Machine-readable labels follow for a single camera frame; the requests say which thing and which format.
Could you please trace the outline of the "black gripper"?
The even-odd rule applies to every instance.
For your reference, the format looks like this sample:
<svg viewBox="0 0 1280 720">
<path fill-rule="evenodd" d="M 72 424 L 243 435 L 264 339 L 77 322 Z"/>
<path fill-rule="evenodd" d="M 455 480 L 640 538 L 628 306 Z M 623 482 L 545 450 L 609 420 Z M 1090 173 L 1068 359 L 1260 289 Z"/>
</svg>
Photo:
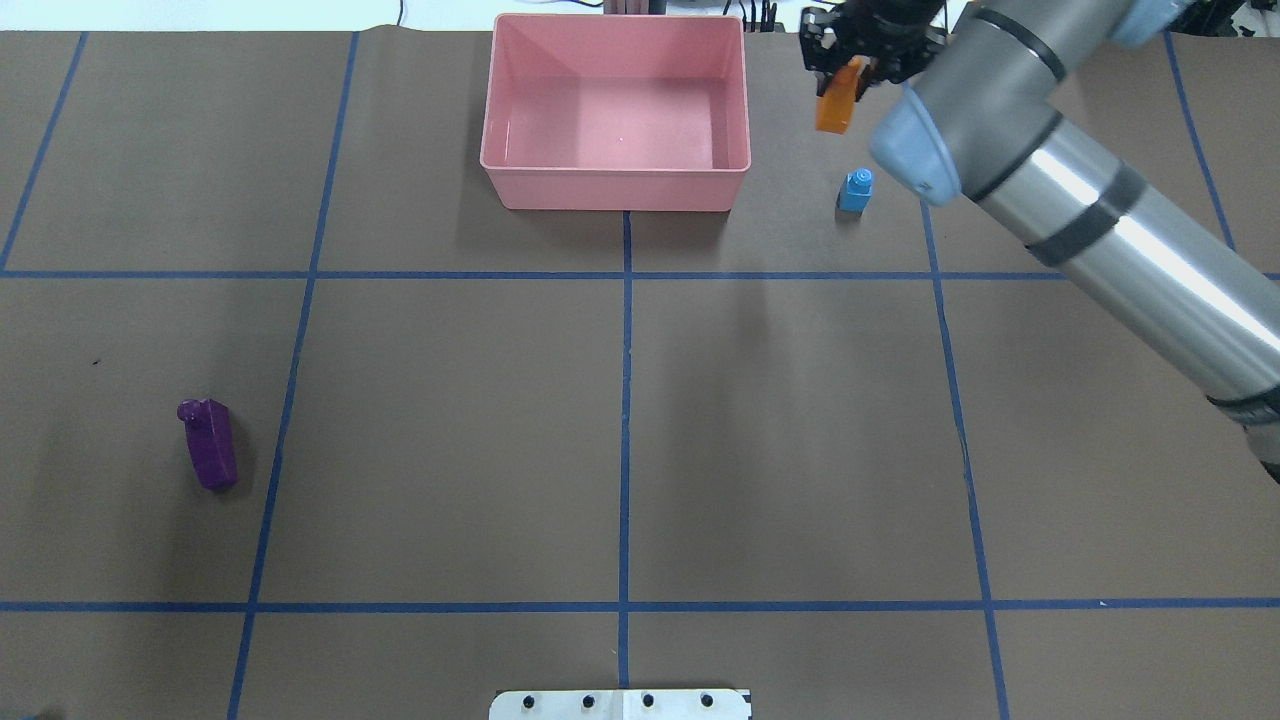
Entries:
<svg viewBox="0 0 1280 720">
<path fill-rule="evenodd" d="M 861 58 L 870 63 L 859 92 L 881 83 L 901 85 L 920 74 L 945 50 L 945 29 L 933 20 L 945 1 L 841 1 L 800 10 L 799 42 L 805 69 L 822 97 L 840 69 Z"/>
</svg>

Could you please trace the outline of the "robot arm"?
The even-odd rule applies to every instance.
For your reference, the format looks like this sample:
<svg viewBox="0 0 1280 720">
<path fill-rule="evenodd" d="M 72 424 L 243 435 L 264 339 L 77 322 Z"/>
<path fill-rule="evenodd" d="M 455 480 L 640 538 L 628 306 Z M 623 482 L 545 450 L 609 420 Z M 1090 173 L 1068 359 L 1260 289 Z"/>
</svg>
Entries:
<svg viewBox="0 0 1280 720">
<path fill-rule="evenodd" d="M 1185 3 L 975 1 L 951 35 L 933 26 L 943 8 L 804 8 L 817 96 L 900 85 L 874 160 L 932 206 L 974 202 L 1197 386 L 1276 477 L 1277 286 L 1050 101 L 1102 44 L 1139 46 Z"/>
</svg>

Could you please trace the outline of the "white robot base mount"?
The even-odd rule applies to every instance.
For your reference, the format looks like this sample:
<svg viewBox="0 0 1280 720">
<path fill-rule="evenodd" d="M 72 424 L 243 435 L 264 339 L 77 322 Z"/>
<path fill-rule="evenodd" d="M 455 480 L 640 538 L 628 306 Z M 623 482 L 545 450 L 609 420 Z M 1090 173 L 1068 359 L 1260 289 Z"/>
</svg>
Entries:
<svg viewBox="0 0 1280 720">
<path fill-rule="evenodd" d="M 580 689 L 507 691 L 490 703 L 489 719 L 753 719 L 746 691 Z"/>
</svg>

